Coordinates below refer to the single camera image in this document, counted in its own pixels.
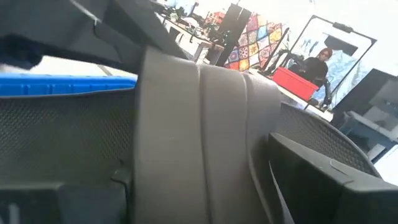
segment red box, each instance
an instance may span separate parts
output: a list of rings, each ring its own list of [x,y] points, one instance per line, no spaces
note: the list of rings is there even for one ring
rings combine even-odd
[[[319,87],[313,83],[282,67],[277,68],[272,79],[276,84],[305,101],[310,100],[313,93],[319,90]]]

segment desk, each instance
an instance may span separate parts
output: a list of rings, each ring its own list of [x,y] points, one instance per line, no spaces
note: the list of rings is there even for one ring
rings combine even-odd
[[[385,147],[385,150],[380,152],[368,152],[370,160],[378,157],[383,151],[390,151],[395,145],[398,144],[398,139],[385,128],[373,123],[372,121],[362,117],[354,111],[344,113],[345,122],[340,128],[340,131],[347,135],[349,133],[355,133],[358,136],[366,137],[368,139],[375,140],[378,144]]]
[[[258,73],[258,71],[259,70],[253,69],[253,68],[249,69],[250,74],[261,75]],[[283,95],[289,97],[292,101],[296,102],[298,105],[301,105],[303,108],[305,108],[308,105],[308,103],[305,100],[299,98],[298,96],[294,95],[293,93],[286,90],[285,88],[278,85],[278,89]],[[330,122],[333,119],[333,113],[331,113],[329,111],[321,111],[320,109],[318,109],[314,106],[311,106],[311,105],[308,106],[306,110],[319,116],[320,118],[324,119],[327,122]]]
[[[188,31],[185,29],[185,25],[183,24],[179,24],[176,22],[171,21],[170,19],[161,16],[161,15],[157,15],[157,17],[160,19],[160,21],[163,23],[163,25],[169,25],[171,28],[175,29],[176,31],[178,31],[179,33],[181,33],[181,38],[180,40],[177,42],[179,44],[179,42],[181,42],[181,39],[184,35],[189,36],[190,37],[190,43],[195,43],[198,44],[197,50],[195,52],[195,54],[193,55],[192,60],[194,62],[197,62],[199,59],[199,56],[201,55],[203,49],[214,49],[216,50],[217,54],[214,54],[211,58],[210,58],[210,65],[215,65],[221,55],[221,53],[224,51],[224,47],[214,44],[212,42],[210,42],[207,37],[203,36],[203,37],[198,37],[196,36],[194,33]]]

